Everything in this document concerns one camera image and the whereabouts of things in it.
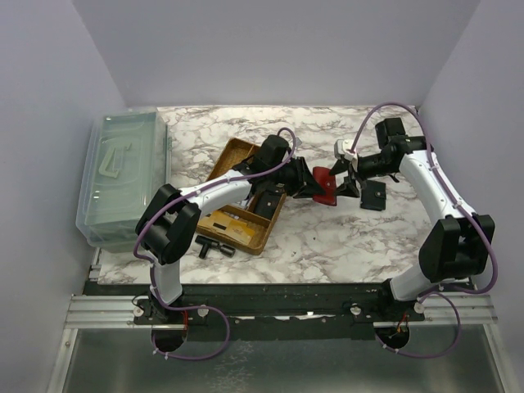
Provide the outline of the red card holder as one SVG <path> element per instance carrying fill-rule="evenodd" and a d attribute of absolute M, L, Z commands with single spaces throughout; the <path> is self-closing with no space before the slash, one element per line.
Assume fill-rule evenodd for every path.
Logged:
<path fill-rule="evenodd" d="M 334 175 L 330 175 L 330 169 L 321 166 L 313 168 L 313 177 L 318 185 L 323 189 L 323 194 L 314 194 L 313 201 L 326 205 L 336 206 L 337 197 L 335 191 L 337 189 L 337 181 Z"/>

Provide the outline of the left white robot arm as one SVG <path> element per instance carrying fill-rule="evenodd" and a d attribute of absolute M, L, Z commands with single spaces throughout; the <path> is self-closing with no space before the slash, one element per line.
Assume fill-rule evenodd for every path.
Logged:
<path fill-rule="evenodd" d="M 135 227 L 133 254 L 150 262 L 150 291 L 161 305 L 171 306 L 183 293 L 180 260 L 204 216 L 272 186 L 282 186 L 290 197 L 325 193 L 305 159 L 294 157 L 296 135 L 289 128 L 280 131 L 288 132 L 292 142 L 272 134 L 254 155 L 218 178 L 180 189 L 167 183 L 157 190 Z"/>

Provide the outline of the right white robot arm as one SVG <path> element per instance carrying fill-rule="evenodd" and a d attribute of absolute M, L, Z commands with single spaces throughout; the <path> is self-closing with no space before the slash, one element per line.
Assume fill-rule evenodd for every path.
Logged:
<path fill-rule="evenodd" d="M 350 139 L 337 140 L 337 162 L 330 173 L 347 173 L 335 191 L 344 197 L 359 197 L 372 178 L 400 173 L 422 202 L 432 229 L 418 252 L 418 262 L 388 282 L 392 297 L 414 300 L 443 282 L 483 273 L 494 220 L 479 215 L 457 193 L 425 137 L 409 136 L 399 118 L 385 119 L 375 130 L 380 151 L 371 156 L 359 155 Z"/>

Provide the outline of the black card holder in tray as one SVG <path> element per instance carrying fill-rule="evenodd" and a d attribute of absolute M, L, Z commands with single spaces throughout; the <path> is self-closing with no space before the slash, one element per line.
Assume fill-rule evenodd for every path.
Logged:
<path fill-rule="evenodd" d="M 279 190 L 262 192 L 253 207 L 253 213 L 265 219 L 271 220 L 278 208 L 280 200 L 285 194 Z"/>

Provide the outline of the gold cards in tray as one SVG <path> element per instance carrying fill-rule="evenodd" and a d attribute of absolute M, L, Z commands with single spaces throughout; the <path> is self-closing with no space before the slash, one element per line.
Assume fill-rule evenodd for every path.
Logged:
<path fill-rule="evenodd" d="M 235 219 L 220 210 L 204 216 L 198 223 L 200 230 L 207 231 L 218 237 L 224 237 L 233 242 L 247 246 L 255 236 L 255 230 L 247 223 Z"/>

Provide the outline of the black T-shaped tool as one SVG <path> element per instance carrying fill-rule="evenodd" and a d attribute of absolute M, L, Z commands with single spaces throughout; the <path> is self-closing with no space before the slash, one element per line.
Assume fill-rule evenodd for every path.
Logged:
<path fill-rule="evenodd" d="M 200 259 L 205 259 L 210 250 L 219 251 L 222 255 L 227 257 L 233 257 L 236 252 L 233 247 L 222 244 L 214 239 L 204 237 L 202 235 L 198 235 L 196 237 L 195 243 L 201 246 L 201 250 L 198 255 Z"/>

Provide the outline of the clear plastic storage box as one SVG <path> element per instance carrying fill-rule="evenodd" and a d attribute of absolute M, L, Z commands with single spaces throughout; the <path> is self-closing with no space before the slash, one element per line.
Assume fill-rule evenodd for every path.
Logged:
<path fill-rule="evenodd" d="M 75 224 L 88 244 L 130 252 L 135 228 L 160 186 L 169 182 L 171 140 L 152 107 L 103 115 L 92 129 Z"/>

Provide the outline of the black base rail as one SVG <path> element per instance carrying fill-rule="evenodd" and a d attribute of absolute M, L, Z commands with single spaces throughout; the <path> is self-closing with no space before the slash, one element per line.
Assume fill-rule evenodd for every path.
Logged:
<path fill-rule="evenodd" d="M 189 284 L 164 310 L 144 286 L 87 282 L 81 296 L 133 296 L 144 315 L 134 327 L 159 341 L 222 341 L 225 323 L 233 340 L 285 341 L 350 338 L 372 340 L 380 328 L 454 326 L 490 318 L 485 296 L 448 292 L 423 303 L 397 301 L 383 284 Z M 187 307 L 187 314 L 177 309 Z"/>

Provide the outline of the aluminium frame rail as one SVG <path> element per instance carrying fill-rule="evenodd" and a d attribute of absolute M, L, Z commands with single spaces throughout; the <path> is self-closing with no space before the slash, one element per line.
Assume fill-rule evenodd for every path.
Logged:
<path fill-rule="evenodd" d="M 72 296 L 65 318 L 68 329 L 132 328 L 144 311 L 138 307 L 139 296 Z"/>

